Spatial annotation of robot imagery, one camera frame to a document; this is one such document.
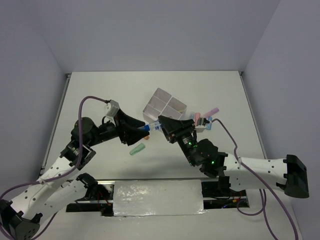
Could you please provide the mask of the blue white glue tube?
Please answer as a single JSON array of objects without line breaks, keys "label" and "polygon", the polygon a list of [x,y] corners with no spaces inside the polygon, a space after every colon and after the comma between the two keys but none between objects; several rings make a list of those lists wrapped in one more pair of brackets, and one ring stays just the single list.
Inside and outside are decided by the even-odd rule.
[{"label": "blue white glue tube", "polygon": [[158,131],[162,128],[162,124],[160,123],[159,120],[156,120],[154,122],[150,122],[144,126],[142,126],[140,129],[146,132],[150,132],[150,131]]}]

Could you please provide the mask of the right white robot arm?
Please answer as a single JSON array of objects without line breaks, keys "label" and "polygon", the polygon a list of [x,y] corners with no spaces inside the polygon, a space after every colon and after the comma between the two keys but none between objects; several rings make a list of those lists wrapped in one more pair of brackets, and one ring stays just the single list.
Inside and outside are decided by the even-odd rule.
[{"label": "right white robot arm", "polygon": [[163,115],[158,119],[167,141],[178,143],[188,163],[199,167],[205,176],[218,179],[217,190],[221,195],[268,189],[297,199],[310,196],[307,167],[296,155],[279,159],[239,157],[236,152],[219,151],[207,138],[197,140],[192,119],[177,120]]}]

